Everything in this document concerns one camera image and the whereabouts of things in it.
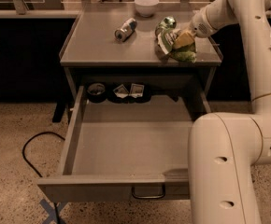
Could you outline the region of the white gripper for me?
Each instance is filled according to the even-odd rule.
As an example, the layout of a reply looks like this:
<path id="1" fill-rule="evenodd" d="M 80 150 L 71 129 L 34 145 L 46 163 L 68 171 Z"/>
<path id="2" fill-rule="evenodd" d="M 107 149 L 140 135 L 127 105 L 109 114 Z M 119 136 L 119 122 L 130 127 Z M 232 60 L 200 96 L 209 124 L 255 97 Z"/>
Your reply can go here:
<path id="1" fill-rule="evenodd" d="M 214 9 L 211 6 L 203 7 L 196 12 L 189 24 L 191 33 L 187 30 L 179 32 L 173 44 L 173 49 L 191 45 L 194 42 L 194 37 L 207 38 L 217 33 L 218 29 L 210 23 L 210 15 L 213 14 Z"/>

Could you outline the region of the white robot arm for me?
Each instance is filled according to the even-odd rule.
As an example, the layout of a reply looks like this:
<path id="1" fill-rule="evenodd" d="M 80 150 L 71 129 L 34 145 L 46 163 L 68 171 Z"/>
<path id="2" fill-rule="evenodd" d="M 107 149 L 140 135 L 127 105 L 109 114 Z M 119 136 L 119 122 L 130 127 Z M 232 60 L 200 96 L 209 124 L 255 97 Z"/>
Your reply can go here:
<path id="1" fill-rule="evenodd" d="M 193 224 L 261 224 L 250 168 L 271 163 L 271 0 L 215 0 L 184 28 L 184 40 L 240 27 L 250 84 L 249 114 L 209 113 L 188 142 Z"/>

